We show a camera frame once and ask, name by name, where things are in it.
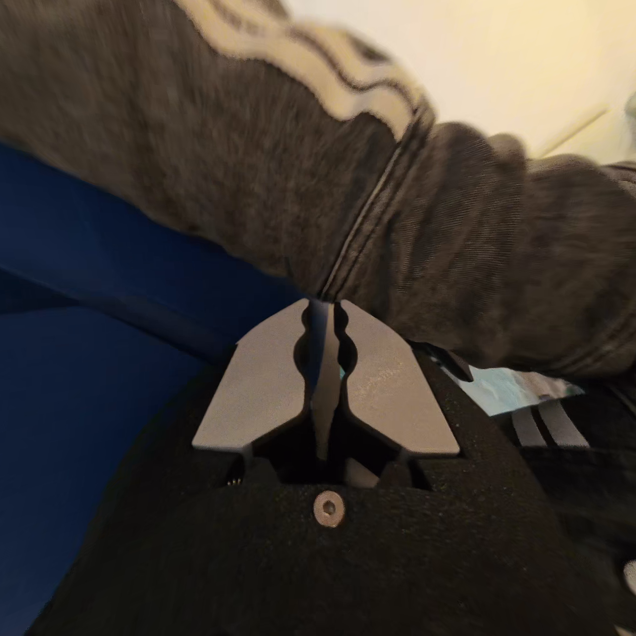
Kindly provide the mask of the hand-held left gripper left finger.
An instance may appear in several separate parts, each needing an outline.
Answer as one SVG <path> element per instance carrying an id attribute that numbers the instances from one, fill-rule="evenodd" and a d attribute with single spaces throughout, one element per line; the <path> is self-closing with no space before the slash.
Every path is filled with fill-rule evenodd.
<path id="1" fill-rule="evenodd" d="M 194 449 L 250 457 L 258 443 L 305 411 L 305 377 L 294 354 L 306 333 L 308 308 L 301 299 L 237 342 L 193 437 Z"/>

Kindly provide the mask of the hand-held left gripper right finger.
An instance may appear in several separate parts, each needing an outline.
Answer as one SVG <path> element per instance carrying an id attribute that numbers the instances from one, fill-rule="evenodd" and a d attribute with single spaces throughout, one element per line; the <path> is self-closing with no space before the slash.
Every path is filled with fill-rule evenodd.
<path id="1" fill-rule="evenodd" d="M 350 301 L 334 308 L 346 454 L 363 465 L 453 458 L 460 446 L 411 347 Z"/>

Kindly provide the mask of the blue sheet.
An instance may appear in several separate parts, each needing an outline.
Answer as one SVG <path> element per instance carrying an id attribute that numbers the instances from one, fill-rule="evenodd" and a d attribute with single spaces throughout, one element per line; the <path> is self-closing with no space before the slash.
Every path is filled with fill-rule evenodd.
<path id="1" fill-rule="evenodd" d="M 1 147 L 2 635 L 354 635 L 317 490 L 191 445 L 298 299 Z"/>

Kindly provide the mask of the person's right forearm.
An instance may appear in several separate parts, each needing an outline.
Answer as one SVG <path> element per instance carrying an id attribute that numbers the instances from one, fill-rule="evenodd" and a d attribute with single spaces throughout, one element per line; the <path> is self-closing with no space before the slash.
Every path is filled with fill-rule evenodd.
<path id="1" fill-rule="evenodd" d="M 277 1 L 2 1 L 1 139 L 480 368 L 635 368 L 635 167 L 436 123 Z"/>

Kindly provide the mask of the teal packet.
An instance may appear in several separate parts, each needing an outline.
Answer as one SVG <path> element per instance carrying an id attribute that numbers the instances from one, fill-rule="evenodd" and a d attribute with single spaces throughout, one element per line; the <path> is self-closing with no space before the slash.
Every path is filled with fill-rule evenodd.
<path id="1" fill-rule="evenodd" d="M 584 390 L 559 378 L 507 368 L 470 368 L 473 380 L 459 387 L 488 415 L 499 415 L 544 401 L 584 394 Z"/>

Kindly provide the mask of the black pants with white stripes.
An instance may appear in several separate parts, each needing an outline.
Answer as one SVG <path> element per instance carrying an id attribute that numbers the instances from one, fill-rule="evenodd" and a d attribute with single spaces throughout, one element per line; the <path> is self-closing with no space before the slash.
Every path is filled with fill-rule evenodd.
<path id="1" fill-rule="evenodd" d="M 635 634 L 635 372 L 494 416 L 619 632 Z"/>

